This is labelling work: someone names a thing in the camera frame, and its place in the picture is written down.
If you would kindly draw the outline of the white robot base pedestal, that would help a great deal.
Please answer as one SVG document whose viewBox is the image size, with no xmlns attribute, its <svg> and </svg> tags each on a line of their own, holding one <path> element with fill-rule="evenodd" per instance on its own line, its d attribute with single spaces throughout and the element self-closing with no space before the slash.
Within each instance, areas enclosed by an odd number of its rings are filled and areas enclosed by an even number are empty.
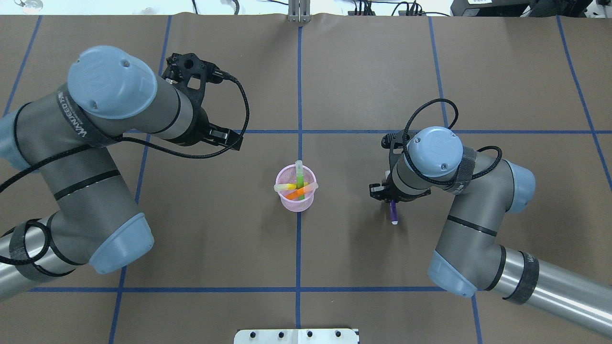
<svg viewBox="0 0 612 344">
<path fill-rule="evenodd" d="M 234 344 L 360 344 L 358 329 L 243 329 Z"/>
</svg>

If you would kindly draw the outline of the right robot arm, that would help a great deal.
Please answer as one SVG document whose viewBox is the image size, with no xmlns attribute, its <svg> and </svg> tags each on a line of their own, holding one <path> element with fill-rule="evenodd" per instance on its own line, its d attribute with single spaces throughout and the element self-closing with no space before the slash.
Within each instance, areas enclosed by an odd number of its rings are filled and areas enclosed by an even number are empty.
<svg viewBox="0 0 612 344">
<path fill-rule="evenodd" d="M 388 133 L 382 183 L 370 196 L 385 203 L 409 202 L 433 187 L 453 194 L 428 276 L 445 291 L 471 298 L 477 291 L 529 305 L 604 337 L 611 336 L 610 286 L 496 243 L 507 213 L 519 213 L 534 196 L 533 173 L 502 158 L 500 148 L 465 146 L 448 127 Z"/>
</svg>

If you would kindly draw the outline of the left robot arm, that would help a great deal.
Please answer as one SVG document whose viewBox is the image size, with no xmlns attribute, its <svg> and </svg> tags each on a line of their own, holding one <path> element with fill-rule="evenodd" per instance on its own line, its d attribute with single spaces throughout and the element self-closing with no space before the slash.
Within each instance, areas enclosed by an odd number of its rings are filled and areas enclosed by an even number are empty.
<svg viewBox="0 0 612 344">
<path fill-rule="evenodd" d="M 58 211 L 15 225 L 1 237 L 1 299 L 68 276 L 83 265 L 99 274 L 120 270 L 144 256 L 154 237 L 109 146 L 136 143 L 186 159 L 129 130 L 177 146 L 203 142 L 221 152 L 240 150 L 240 132 L 212 124 L 203 100 L 208 83 L 238 79 L 193 53 L 173 53 L 162 76 L 115 46 L 83 51 L 67 81 L 1 120 L 1 157 L 18 173 L 1 189 L 39 172 Z"/>
</svg>

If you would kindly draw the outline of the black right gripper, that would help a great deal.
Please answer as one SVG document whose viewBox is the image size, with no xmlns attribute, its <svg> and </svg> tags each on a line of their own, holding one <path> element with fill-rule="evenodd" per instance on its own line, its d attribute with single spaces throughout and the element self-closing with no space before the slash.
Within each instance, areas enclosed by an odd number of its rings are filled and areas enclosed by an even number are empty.
<svg viewBox="0 0 612 344">
<path fill-rule="evenodd" d="M 407 203 L 429 196 L 431 194 L 431 189 L 418 190 L 411 189 L 410 187 L 400 189 L 400 185 L 396 183 L 392 175 L 389 174 L 383 185 L 380 183 L 369 184 L 369 194 L 371 198 L 377 201 L 384 201 L 386 203 L 390 203 L 391 201 Z"/>
</svg>

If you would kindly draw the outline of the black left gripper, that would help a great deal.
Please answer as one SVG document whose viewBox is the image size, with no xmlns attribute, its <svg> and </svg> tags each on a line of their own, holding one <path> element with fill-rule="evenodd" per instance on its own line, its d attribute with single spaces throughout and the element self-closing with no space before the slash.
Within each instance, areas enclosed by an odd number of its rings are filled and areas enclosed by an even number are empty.
<svg viewBox="0 0 612 344">
<path fill-rule="evenodd" d="M 193 109 L 193 118 L 184 135 L 184 146 L 207 143 L 240 151 L 242 136 L 240 133 L 219 126 L 210 126 L 208 114 L 202 107 Z"/>
</svg>

